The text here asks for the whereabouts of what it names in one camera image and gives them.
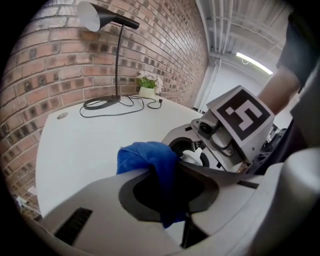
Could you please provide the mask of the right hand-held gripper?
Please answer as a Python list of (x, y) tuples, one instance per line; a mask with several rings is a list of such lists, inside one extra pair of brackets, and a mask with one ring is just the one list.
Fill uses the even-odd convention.
[(235, 173), (260, 152), (274, 121), (272, 111), (239, 85), (207, 105), (207, 112), (190, 124), (172, 129), (161, 141), (178, 156), (196, 152), (200, 139), (203, 167)]

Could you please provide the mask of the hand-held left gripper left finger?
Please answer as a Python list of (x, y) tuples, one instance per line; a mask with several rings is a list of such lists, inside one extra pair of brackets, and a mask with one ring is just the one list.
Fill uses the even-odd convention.
[(72, 195), (41, 225), (68, 253), (178, 253), (160, 215), (136, 200), (134, 187), (152, 185), (153, 173), (138, 169), (94, 181)]

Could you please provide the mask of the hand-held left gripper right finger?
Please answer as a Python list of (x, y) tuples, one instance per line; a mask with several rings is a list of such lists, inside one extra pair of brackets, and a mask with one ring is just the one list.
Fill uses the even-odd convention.
[(192, 213), (192, 222), (208, 236), (225, 226), (254, 194), (263, 175), (239, 174), (180, 162), (178, 167), (196, 178), (208, 178), (205, 187), (217, 192), (213, 203), (202, 212)]

